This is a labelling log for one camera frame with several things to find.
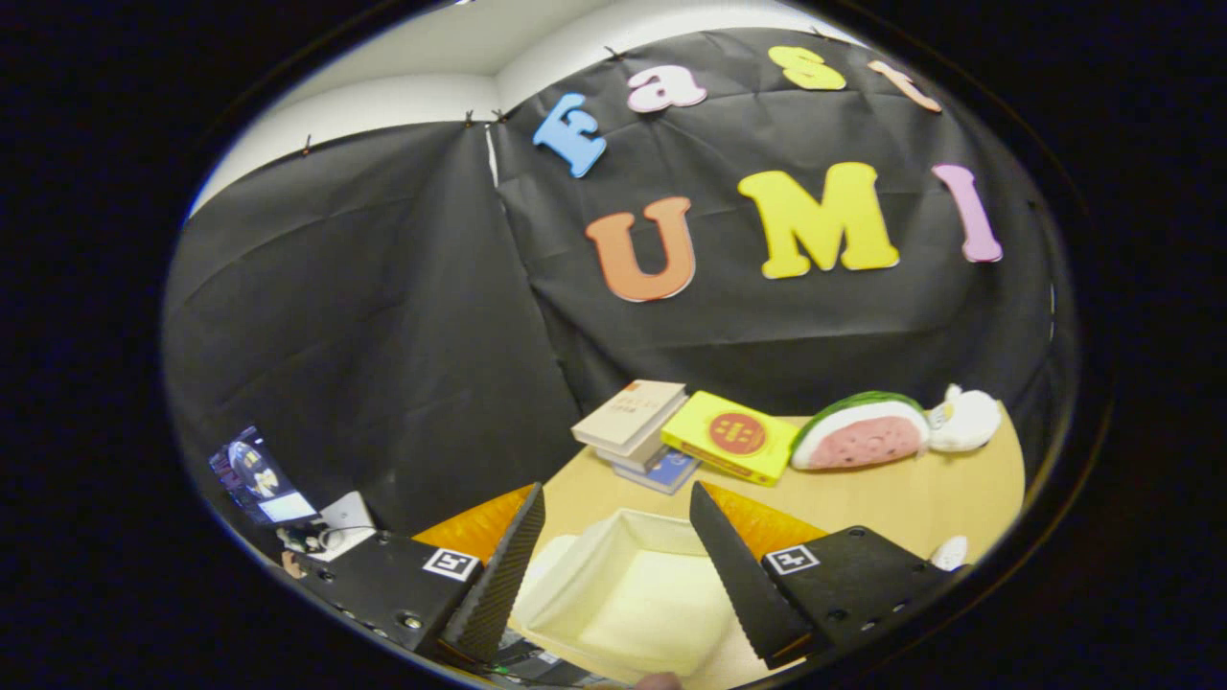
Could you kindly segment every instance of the red circle logo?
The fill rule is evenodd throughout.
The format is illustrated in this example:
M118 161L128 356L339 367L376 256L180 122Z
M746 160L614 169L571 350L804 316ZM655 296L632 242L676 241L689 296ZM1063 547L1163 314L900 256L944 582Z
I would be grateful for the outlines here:
M767 430L755 417L725 413L707 428L707 435L720 449L734 455L751 455L767 442Z

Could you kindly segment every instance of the blue foam letter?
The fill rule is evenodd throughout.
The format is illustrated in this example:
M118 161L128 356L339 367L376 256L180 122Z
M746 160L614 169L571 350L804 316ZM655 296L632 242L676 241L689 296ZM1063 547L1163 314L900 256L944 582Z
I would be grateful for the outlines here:
M545 144L571 163L571 177L584 177L605 152L605 139L583 136L596 131L595 118L583 110L574 110L583 104L584 97L579 93L563 95L533 135L535 146Z

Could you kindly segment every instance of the watermelon plush toy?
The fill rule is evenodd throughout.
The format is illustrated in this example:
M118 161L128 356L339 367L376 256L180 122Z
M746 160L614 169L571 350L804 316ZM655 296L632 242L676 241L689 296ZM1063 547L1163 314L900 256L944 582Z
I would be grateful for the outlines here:
M790 447L796 469L855 468L888 463L925 449L972 451L1001 425L991 395L951 384L946 400L925 411L898 393L870 390L827 405L798 432Z
M888 463L923 452L929 420L919 403L898 393L870 390L827 405L793 438L796 469L833 469Z

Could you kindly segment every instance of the monitor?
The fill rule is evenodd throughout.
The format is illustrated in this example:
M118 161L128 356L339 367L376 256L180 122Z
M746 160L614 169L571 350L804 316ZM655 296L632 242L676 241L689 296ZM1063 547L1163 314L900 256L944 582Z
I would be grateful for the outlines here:
M279 525L319 517L307 498L290 484L254 426L222 446L209 467L256 524Z

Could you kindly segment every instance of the yellow box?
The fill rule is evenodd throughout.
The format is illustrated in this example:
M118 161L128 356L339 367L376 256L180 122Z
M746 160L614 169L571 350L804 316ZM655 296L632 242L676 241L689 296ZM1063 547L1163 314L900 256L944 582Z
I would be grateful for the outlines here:
M771 415L698 390L660 430L660 440L729 474L774 486L798 431Z

